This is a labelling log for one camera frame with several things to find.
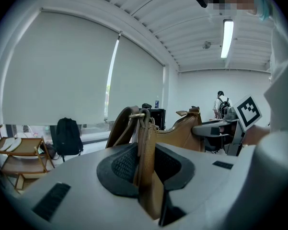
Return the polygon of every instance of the black rubber pad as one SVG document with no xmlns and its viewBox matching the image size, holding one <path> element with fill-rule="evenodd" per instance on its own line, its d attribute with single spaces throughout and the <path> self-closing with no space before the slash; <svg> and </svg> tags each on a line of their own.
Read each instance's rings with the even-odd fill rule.
<svg viewBox="0 0 288 230">
<path fill-rule="evenodd" d="M 231 164 L 231 163 L 225 163 L 225 162 L 221 162 L 221 161 L 216 161 L 216 162 L 214 162 L 214 163 L 212 163 L 212 164 L 214 164 L 214 165 L 216 165 L 216 166 L 219 166 L 219 167 L 221 167 L 221 168 L 228 169 L 228 170 L 231 170 L 232 167 L 233 167 L 233 164 Z"/>
<path fill-rule="evenodd" d="M 56 183 L 33 208 L 33 212 L 39 215 L 41 218 L 50 221 L 69 189 L 70 186 L 67 184 Z"/>
</svg>

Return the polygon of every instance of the bottle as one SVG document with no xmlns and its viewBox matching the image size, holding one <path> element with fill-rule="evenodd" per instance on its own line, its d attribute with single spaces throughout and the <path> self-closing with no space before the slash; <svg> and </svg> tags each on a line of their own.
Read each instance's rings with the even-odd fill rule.
<svg viewBox="0 0 288 230">
<path fill-rule="evenodd" d="M 154 106 L 154 108 L 156 108 L 156 109 L 158 109 L 159 108 L 159 96 L 157 95 L 157 99 L 156 99 L 156 101 L 155 101 L 155 106 Z"/>
</svg>

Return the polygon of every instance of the brown leather item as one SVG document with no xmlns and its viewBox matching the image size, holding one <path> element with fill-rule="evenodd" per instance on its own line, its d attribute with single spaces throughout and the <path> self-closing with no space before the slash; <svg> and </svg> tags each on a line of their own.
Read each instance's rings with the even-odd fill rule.
<svg viewBox="0 0 288 230">
<path fill-rule="evenodd" d="M 138 106 L 126 107 L 120 112 L 114 122 L 105 148 L 128 144 L 130 142 L 138 120 L 136 118 L 132 118 L 129 122 L 129 115 L 138 114 L 138 112 Z"/>
<path fill-rule="evenodd" d="M 154 171 L 157 127 L 154 120 L 152 120 L 153 123 L 149 122 L 149 111 L 141 109 L 138 113 L 137 106 L 125 108 L 114 123 L 106 148 L 129 143 L 138 120 L 140 123 L 138 130 L 139 163 L 133 184 L 138 186 L 140 205 L 152 219 L 158 219 L 161 217 L 164 186 Z"/>
<path fill-rule="evenodd" d="M 200 137 L 192 133 L 192 128 L 194 126 L 202 124 L 199 107 L 193 107 L 188 112 L 178 111 L 176 113 L 185 117 L 175 122 L 171 129 L 158 131 L 157 142 L 204 152 L 204 140 L 200 140 Z"/>
</svg>

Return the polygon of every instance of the ceiling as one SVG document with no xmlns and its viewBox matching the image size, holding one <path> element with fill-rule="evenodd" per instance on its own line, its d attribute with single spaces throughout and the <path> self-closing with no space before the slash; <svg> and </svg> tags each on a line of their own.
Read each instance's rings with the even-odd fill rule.
<svg viewBox="0 0 288 230">
<path fill-rule="evenodd" d="M 141 22 L 179 65 L 179 70 L 247 69 L 269 72 L 273 22 L 236 10 L 206 9 L 196 0 L 105 0 Z M 230 53 L 221 59 L 223 20 L 234 20 Z M 203 49 L 205 42 L 208 49 Z"/>
</svg>

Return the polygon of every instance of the black backpack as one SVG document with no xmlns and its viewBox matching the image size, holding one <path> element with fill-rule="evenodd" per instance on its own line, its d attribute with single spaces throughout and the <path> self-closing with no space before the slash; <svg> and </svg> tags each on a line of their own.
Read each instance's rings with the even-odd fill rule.
<svg viewBox="0 0 288 230">
<path fill-rule="evenodd" d="M 62 118 L 58 121 L 56 132 L 56 150 L 64 160 L 64 155 L 81 154 L 83 144 L 77 122 L 70 118 Z"/>
<path fill-rule="evenodd" d="M 218 99 L 220 100 L 220 106 L 219 106 L 219 111 L 221 113 L 221 117 L 220 118 L 224 118 L 224 115 L 225 115 L 225 107 L 230 107 L 230 104 L 229 104 L 229 98 L 227 98 L 226 101 L 222 101 L 222 99 L 220 99 L 218 97 Z"/>
</svg>

